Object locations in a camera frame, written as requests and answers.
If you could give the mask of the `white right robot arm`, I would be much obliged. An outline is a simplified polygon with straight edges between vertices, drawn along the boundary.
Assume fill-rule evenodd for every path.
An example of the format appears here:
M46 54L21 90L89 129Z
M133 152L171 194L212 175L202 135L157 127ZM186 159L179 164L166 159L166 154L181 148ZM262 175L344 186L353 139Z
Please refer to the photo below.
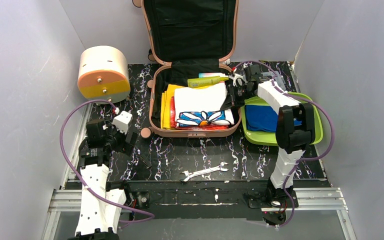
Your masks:
M229 87L231 104L235 108L245 105L252 97L264 100L277 115L275 139L279 147L278 157L270 176L274 190L293 186L296 165L306 148L315 141L314 108L288 95L275 79L262 79L257 65L245 69L245 75L237 74L234 67L229 74L233 85Z

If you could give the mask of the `pink hard-shell suitcase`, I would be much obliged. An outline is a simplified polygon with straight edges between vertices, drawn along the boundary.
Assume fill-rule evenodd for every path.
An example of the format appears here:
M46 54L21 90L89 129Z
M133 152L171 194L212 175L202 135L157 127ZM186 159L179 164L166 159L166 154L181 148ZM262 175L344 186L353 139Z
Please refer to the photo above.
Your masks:
M200 73L228 73L221 64L231 57L236 46L236 0L141 0L150 40L150 53L160 64L147 85L151 89L149 123L140 134L168 138L226 137L241 122L239 110L233 112L235 124L224 130L178 130L161 128L162 94L169 84L185 87L189 78Z

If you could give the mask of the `white printed garment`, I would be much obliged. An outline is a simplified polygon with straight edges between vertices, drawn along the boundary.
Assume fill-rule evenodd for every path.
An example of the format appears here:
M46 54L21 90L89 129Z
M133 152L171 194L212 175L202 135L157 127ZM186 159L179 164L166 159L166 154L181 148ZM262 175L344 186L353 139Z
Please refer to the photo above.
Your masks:
M176 89L173 99L176 112L215 112L230 110L232 113L231 109L221 109L226 97L226 85L224 82L220 82L200 89L190 87Z

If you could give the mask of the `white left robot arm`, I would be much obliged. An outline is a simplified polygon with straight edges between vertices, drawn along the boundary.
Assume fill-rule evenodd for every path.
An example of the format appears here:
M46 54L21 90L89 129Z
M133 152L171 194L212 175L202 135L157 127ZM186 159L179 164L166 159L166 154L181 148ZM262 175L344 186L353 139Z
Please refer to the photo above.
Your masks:
M86 138L78 148L80 175L86 185L81 190L80 216L73 239L117 240L120 205L132 199L126 183L108 183L113 152L130 155L137 133L128 132L131 117L117 116L112 121L95 119L86 124Z

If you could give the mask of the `blue cloth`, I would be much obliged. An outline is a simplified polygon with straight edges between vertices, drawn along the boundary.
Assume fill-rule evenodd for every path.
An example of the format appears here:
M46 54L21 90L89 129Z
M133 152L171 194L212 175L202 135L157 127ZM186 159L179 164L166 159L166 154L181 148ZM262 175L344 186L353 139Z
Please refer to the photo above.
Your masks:
M244 106L246 129L253 132L275 133L278 115L267 105Z

